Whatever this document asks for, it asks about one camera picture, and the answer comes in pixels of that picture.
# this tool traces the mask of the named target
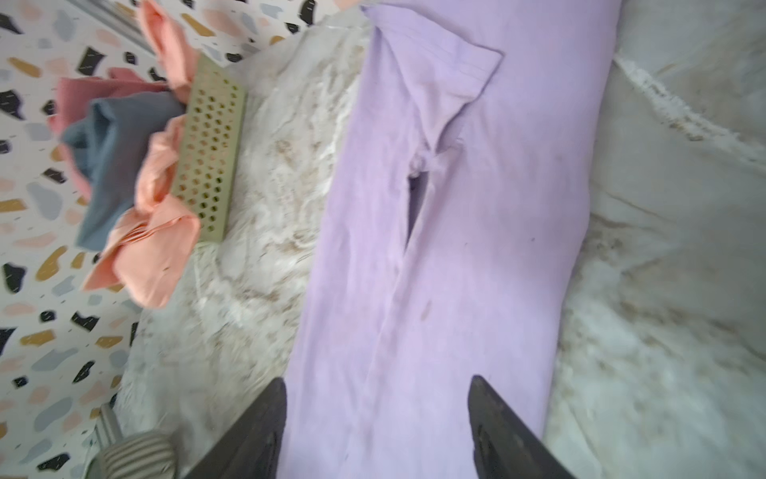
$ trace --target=gray fabric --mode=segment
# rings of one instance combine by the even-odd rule
[[[133,206],[149,137],[184,111],[169,91],[100,98],[90,102],[84,119],[64,131],[62,141],[93,188],[77,246],[103,250],[117,219]]]

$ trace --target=purple garment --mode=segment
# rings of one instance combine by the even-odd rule
[[[280,479],[475,477],[474,374],[545,423],[620,3],[401,5],[365,10],[377,28],[286,374]]]

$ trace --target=wrinkled fabric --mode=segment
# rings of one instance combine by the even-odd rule
[[[117,222],[84,290],[124,284],[134,301],[164,307],[181,279],[201,222],[169,194],[178,162],[185,116],[155,133],[136,182],[136,205]]]
[[[56,85],[56,114],[49,116],[47,123],[51,131],[56,136],[60,136],[69,125],[85,118],[91,100],[121,98],[145,91],[166,90],[168,90],[166,83],[146,82],[129,68],[110,68],[108,78],[61,78]],[[67,164],[69,177],[77,190],[85,199],[90,200],[90,183],[74,165],[72,152],[66,145],[60,146],[58,151]]]
[[[537,435],[545,424],[620,2],[397,4],[365,10],[280,479],[476,477],[476,374]]]
[[[181,102],[187,103],[199,52],[187,43],[181,24],[154,0],[141,2],[136,17],[157,62],[165,69],[170,87]]]
[[[117,219],[131,208],[152,133],[184,113],[171,92],[146,92],[90,103],[84,119],[61,135],[77,169],[92,187],[76,244],[101,251]]]

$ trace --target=metal grate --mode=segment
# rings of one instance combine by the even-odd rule
[[[224,239],[246,97],[221,67],[200,56],[171,188],[200,218],[200,241]]]

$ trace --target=folded clothes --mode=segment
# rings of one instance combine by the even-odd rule
[[[186,42],[183,27],[154,0],[141,2],[137,18],[158,63],[165,69],[170,87],[180,101],[188,102],[199,52]]]
[[[133,206],[149,137],[183,113],[184,106],[169,91],[100,98],[90,103],[85,118],[64,131],[61,139],[93,189],[77,246],[92,251],[106,246],[117,219]]]
[[[56,114],[48,117],[48,126],[59,136],[72,123],[82,120],[91,100],[121,98],[144,91],[165,91],[165,82],[149,83],[129,68],[110,68],[108,78],[61,78],[56,86]],[[69,176],[82,195],[90,200],[88,180],[74,165],[72,152],[66,145],[59,148],[62,159],[69,166]]]
[[[164,307],[199,238],[201,223],[169,195],[185,116],[155,133],[136,182],[136,206],[119,219],[84,290],[125,284],[143,307]]]

